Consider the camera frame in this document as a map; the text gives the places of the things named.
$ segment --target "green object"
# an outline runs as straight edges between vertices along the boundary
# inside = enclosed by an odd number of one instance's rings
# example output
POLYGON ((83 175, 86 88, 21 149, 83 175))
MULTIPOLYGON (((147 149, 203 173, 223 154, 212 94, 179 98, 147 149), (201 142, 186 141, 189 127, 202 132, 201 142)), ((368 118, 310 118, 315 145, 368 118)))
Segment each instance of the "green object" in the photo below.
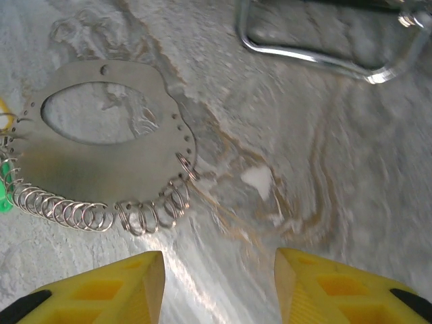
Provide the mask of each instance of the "green object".
MULTIPOLYGON (((4 177, 7 174, 7 172, 9 172, 9 163, 5 163, 5 165, 3 166, 1 170, 2 176, 4 177)), ((6 188, 3 185, 3 182, 0 182, 0 213, 6 213, 7 211, 10 211, 12 207, 13 207, 12 204, 9 201, 7 201, 6 188)))

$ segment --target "yellow plastic object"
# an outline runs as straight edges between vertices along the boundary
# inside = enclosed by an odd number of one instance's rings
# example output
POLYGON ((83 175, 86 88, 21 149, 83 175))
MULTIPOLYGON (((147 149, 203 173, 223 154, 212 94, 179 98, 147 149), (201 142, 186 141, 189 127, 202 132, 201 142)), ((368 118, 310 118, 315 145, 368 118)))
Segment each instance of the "yellow plastic object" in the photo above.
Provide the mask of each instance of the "yellow plastic object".
POLYGON ((12 125, 14 119, 11 115, 1 115, 2 113, 10 113, 6 103, 0 98, 0 129, 5 130, 12 125))
POLYGON ((400 282, 290 248, 275 259, 283 324, 427 324, 390 289, 400 282))
POLYGON ((146 252, 50 283, 52 296, 20 324, 157 324, 165 268, 161 252, 146 252))

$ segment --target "oval cutout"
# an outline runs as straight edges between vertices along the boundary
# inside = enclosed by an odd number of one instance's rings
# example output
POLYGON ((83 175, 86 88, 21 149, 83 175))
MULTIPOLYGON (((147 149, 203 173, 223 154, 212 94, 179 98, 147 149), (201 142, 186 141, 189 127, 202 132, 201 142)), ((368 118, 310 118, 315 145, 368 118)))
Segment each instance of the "oval cutout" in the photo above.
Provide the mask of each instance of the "oval cutout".
POLYGON ((162 108, 120 84, 89 82, 50 96, 43 121, 58 134, 84 144, 115 144, 153 133, 162 108))

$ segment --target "small hole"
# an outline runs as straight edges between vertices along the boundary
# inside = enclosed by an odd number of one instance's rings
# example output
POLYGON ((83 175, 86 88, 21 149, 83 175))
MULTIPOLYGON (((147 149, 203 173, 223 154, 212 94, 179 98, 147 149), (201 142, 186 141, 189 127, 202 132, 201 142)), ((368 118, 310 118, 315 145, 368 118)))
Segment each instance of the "small hole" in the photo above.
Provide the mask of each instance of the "small hole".
POLYGON ((93 279, 89 282, 82 283, 79 289, 71 297, 72 300, 112 300, 123 285, 124 281, 122 280, 93 279))
POLYGON ((71 324, 71 323, 94 323, 102 313, 102 308, 93 309, 93 308, 83 308, 77 306, 75 308, 60 308, 53 309, 52 313, 47 314, 43 321, 39 321, 40 324, 47 323, 62 323, 62 324, 71 324))
POLYGON ((134 263, 131 263, 130 265, 126 265, 124 267, 124 269, 135 269, 135 268, 138 268, 139 266, 141 266, 141 264, 142 264, 142 261, 136 261, 134 263))
POLYGON ((388 309, 386 305, 377 303, 342 304, 339 309, 345 315, 350 324, 379 323, 402 324, 401 317, 394 309, 388 309))
POLYGON ((317 264, 316 261, 310 260, 310 259, 307 259, 307 258, 303 258, 303 257, 298 258, 298 262, 300 262, 300 263, 302 263, 304 265, 315 265, 315 264, 317 264))
POLYGON ((104 65, 103 67, 101 67, 100 71, 103 76, 106 76, 108 74, 108 65, 104 65))
POLYGON ((358 296, 369 293, 361 281, 348 275, 320 275, 317 281, 329 296, 358 296))

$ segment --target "marble surface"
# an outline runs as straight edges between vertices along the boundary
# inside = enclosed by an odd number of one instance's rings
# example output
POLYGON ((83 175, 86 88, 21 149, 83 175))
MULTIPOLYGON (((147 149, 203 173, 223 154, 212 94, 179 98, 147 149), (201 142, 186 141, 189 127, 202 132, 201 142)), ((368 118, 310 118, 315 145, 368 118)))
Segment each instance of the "marble surface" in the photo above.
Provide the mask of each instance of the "marble surface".
MULTIPOLYGON (((367 65, 407 37, 393 17, 266 1, 254 39, 339 53, 367 65)), ((378 86, 252 55, 234 0, 3 0, 0 95, 19 112, 64 63, 155 66, 196 135, 192 207, 173 230, 133 238, 63 229, 17 209, 1 216, 0 308, 49 282, 147 250, 167 281, 160 323, 280 323, 280 246, 400 280, 432 299, 432 63, 378 86)), ((65 136, 122 142, 157 129, 146 94, 85 84, 55 95, 65 136)))

